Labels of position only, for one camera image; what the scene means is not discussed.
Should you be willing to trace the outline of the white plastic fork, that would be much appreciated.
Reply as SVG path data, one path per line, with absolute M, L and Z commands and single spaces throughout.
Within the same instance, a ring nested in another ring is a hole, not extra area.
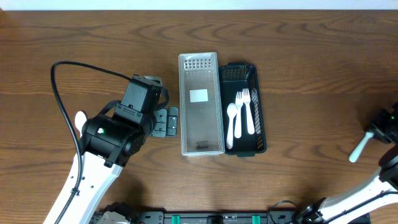
M 360 157 L 360 155 L 361 155 L 361 153 L 362 153 L 362 151 L 363 151 L 363 149 L 364 149 L 364 147 L 365 147 L 365 145 L 367 144 L 367 142 L 371 139 L 371 138 L 373 138 L 374 137 L 374 133 L 372 133 L 372 132 L 365 132 L 365 134 L 364 134 L 364 137 L 362 138 L 362 140 L 360 140 L 360 142 L 358 143 L 358 145 L 353 149 L 353 151 L 351 152 L 351 154 L 349 155 L 349 161 L 351 162 L 351 163 L 355 163 L 358 159 L 359 159 L 359 157 Z
M 247 122 L 247 130 L 249 134 L 254 134 L 255 129 L 254 129 L 254 121 L 252 118 L 252 113 L 251 113 L 251 97 L 249 94 L 249 89 L 244 88 L 243 89 L 243 102 L 246 106 L 246 122 Z
M 235 105 L 237 108 L 236 111 L 236 122 L 235 122 L 235 129 L 234 129 L 234 136 L 235 138 L 240 138 L 241 137 L 241 108 L 243 106 L 243 93 L 241 91 L 238 91 L 236 94 L 236 99 L 235 99 Z

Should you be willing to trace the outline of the clear plastic basket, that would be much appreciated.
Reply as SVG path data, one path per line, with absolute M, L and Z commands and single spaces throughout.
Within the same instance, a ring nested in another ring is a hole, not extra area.
M 217 53 L 178 56 L 182 155 L 224 153 Z

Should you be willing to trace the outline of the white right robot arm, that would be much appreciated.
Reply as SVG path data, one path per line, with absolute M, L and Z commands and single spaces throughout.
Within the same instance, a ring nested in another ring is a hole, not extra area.
M 302 218 L 304 223 L 349 223 L 380 207 L 397 203 L 397 104 L 392 106 L 392 111 L 381 110 L 370 122 L 364 137 L 349 155 L 350 162 L 358 160 L 370 139 L 394 145 L 380 158 L 378 170 L 350 191 L 323 198 L 308 207 L 308 213 Z

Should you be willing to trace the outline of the dark green plastic basket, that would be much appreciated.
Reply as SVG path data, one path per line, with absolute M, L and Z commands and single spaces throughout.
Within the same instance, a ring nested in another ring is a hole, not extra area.
M 226 148 L 225 153 L 238 157 L 252 157 L 267 150 L 266 132 L 261 105 L 261 94 L 254 65 L 244 62 L 230 62 L 218 68 L 220 79 L 220 97 L 223 115 L 224 137 L 228 132 L 227 107 L 235 101 L 236 93 L 247 88 L 251 98 L 250 110 L 254 124 L 254 134 L 247 132 L 246 110 L 242 110 L 242 136 L 235 139 L 231 149 Z

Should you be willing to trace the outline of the white plastic spoon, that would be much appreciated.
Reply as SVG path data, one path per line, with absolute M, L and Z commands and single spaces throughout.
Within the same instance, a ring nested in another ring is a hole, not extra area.
M 83 135 L 82 129 L 83 129 L 84 124 L 87 122 L 87 120 L 88 120 L 88 117 L 84 111 L 78 111 L 75 114 L 75 119 L 74 119 L 75 127 L 79 131 L 80 137 L 82 137 L 82 135 Z
M 237 107 L 235 103 L 230 103 L 227 107 L 227 115 L 228 115 L 228 130 L 227 130 L 227 137 L 226 137 L 226 147 L 231 149 L 233 147 L 233 138 L 234 138 L 234 118 L 237 114 Z

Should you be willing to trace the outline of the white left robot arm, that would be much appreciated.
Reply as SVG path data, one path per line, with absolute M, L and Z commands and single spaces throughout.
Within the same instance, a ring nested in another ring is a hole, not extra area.
M 144 144 L 147 133 L 118 116 L 107 116 L 109 109 L 91 119 L 82 111 L 76 114 L 83 120 L 80 150 L 46 223 L 88 223 L 129 158 Z

